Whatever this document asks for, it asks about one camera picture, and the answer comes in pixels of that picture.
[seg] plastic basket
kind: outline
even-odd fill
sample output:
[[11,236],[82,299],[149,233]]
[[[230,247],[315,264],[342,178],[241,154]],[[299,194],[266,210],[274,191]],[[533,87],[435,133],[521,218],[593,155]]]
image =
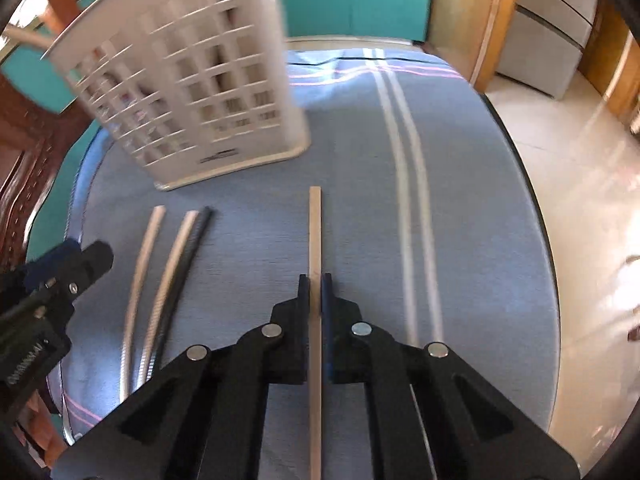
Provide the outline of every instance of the plastic basket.
[[97,0],[45,57],[173,189],[308,147],[285,52],[280,0]]

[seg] white cabinet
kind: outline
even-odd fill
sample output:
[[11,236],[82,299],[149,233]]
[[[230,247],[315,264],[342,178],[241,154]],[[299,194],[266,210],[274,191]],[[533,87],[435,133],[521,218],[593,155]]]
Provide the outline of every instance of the white cabinet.
[[497,71],[555,98],[582,57],[597,0],[517,0]]

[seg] white stripe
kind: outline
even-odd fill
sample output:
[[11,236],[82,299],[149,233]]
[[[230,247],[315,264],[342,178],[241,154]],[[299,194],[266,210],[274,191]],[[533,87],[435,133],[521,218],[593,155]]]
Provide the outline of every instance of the white stripe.
[[[364,57],[372,57],[373,52],[364,48]],[[402,148],[402,140],[398,130],[398,123],[393,114],[391,99],[386,90],[385,81],[380,72],[375,70],[373,61],[365,64],[373,68],[373,77],[378,86],[378,95],[385,117],[386,132],[391,142],[391,152],[396,165],[396,200],[398,201],[398,235],[400,238],[400,253],[402,257],[402,290],[404,292],[404,314],[407,341],[412,346],[418,346],[418,314],[415,302],[414,285],[414,255],[411,246],[411,206],[409,194],[409,172],[406,157]]]
[[[381,66],[388,66],[384,58],[384,51],[376,49],[376,57],[381,58],[379,61]],[[424,154],[422,152],[422,141],[415,127],[414,118],[409,110],[406,102],[404,91],[398,82],[398,78],[393,71],[387,72],[391,81],[398,107],[402,114],[402,121],[409,134],[409,143],[411,145],[411,154],[414,159],[414,167],[416,180],[418,184],[418,204],[420,208],[420,231],[422,234],[422,258],[424,261],[424,279],[427,289],[427,298],[429,301],[429,312],[431,316],[431,340],[444,341],[444,329],[442,323],[442,306],[440,304],[440,291],[438,289],[438,273],[436,270],[436,250],[433,237],[433,227],[431,225],[431,207],[429,179],[427,176],[427,167],[424,163]]]

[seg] white floor tile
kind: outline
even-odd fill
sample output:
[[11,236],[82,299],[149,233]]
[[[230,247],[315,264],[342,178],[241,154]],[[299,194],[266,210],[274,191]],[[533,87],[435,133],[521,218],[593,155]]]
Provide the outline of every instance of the white floor tile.
[[487,95],[532,181],[558,276],[561,365],[551,423],[585,473],[640,390],[640,146],[577,74],[554,101],[496,77]]

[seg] pink stripe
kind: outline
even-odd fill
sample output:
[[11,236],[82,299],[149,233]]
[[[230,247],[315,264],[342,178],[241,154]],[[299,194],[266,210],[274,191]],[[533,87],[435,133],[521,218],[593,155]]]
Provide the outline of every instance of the pink stripe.
[[462,79],[465,80],[465,78],[463,78],[461,75],[436,75],[436,74],[427,74],[427,73],[421,73],[421,72],[413,72],[412,70],[388,70],[386,67],[377,67],[375,70],[370,69],[368,67],[365,67],[364,70],[361,70],[360,72],[356,72],[353,73],[351,75],[346,75],[343,77],[339,77],[337,79],[329,79],[326,81],[317,81],[314,83],[291,83],[291,86],[324,86],[324,85],[333,85],[333,84],[337,84],[337,83],[344,83],[345,81],[350,81],[351,79],[354,79],[360,75],[366,74],[366,73],[374,73],[374,72],[406,72],[409,74],[414,74],[414,75],[419,75],[422,77],[440,77],[440,78],[445,78],[445,79]]
[[[395,68],[398,70],[405,70],[405,69],[409,69],[409,68],[413,68],[416,70],[426,70],[426,71],[432,71],[432,72],[446,72],[446,73],[450,73],[450,74],[456,74],[459,75],[457,71],[453,70],[452,68],[444,68],[444,67],[437,67],[437,66],[424,66],[424,65],[403,65],[403,66],[398,66],[398,65],[388,65],[389,68]],[[368,70],[369,67],[367,66],[355,66],[353,68],[347,68],[344,70],[338,70],[338,69],[333,69],[333,68],[325,68],[322,70],[319,70],[318,72],[315,72],[313,74],[296,74],[296,75],[290,75],[289,78],[290,79],[307,79],[307,78],[313,78],[313,77],[322,77],[325,76],[327,74],[350,74],[353,72],[359,72],[361,70]]]
[[66,392],[65,392],[65,399],[68,400],[69,402],[71,402],[78,410],[80,410],[81,412],[92,416],[95,420],[102,420],[101,416],[96,415],[95,413],[90,412],[88,409],[83,408],[82,406],[80,406],[80,404],[78,404],[77,402],[75,402],[71,397],[69,397]]
[[82,416],[78,415],[76,412],[74,412],[71,408],[69,408],[68,406],[66,407],[66,410],[68,411],[69,415],[73,415],[77,420],[79,420],[80,422],[84,422],[89,428],[92,428],[95,426],[94,422],[89,422],[88,420],[86,420],[85,418],[83,418]]

